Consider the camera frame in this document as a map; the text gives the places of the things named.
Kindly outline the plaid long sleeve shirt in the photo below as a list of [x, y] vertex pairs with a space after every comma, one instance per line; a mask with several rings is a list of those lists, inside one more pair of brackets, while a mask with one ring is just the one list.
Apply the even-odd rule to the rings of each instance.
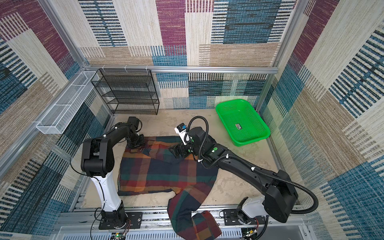
[[143, 147], [126, 148], [120, 164], [118, 194], [174, 192], [167, 212], [175, 233], [185, 240], [214, 240], [222, 231], [212, 214], [192, 213], [211, 192], [218, 169], [205, 169], [192, 156], [175, 158], [169, 147], [180, 142], [177, 136], [146, 137]]

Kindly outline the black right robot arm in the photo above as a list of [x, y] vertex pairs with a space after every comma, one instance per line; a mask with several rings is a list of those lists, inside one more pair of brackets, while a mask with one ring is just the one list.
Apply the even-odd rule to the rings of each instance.
[[280, 223], [286, 223], [298, 199], [295, 187], [288, 182], [289, 175], [280, 170], [275, 173], [240, 158], [227, 147], [206, 136], [201, 127], [192, 129], [187, 135], [187, 126], [175, 128], [182, 142], [170, 148], [175, 157], [193, 156], [206, 169], [219, 168], [228, 171], [256, 188], [262, 196], [245, 197], [238, 205], [235, 216], [238, 222], [247, 225], [259, 216], [270, 216]]

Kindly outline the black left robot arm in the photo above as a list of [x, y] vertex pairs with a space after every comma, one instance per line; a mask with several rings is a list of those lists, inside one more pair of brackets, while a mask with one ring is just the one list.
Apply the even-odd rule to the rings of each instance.
[[130, 149], [142, 147], [145, 144], [144, 136], [139, 135], [142, 126], [138, 118], [129, 117], [126, 123], [117, 123], [102, 136], [83, 143], [81, 170], [91, 178], [101, 200], [100, 230], [122, 229], [129, 224], [113, 179], [113, 147], [122, 140], [127, 141]]

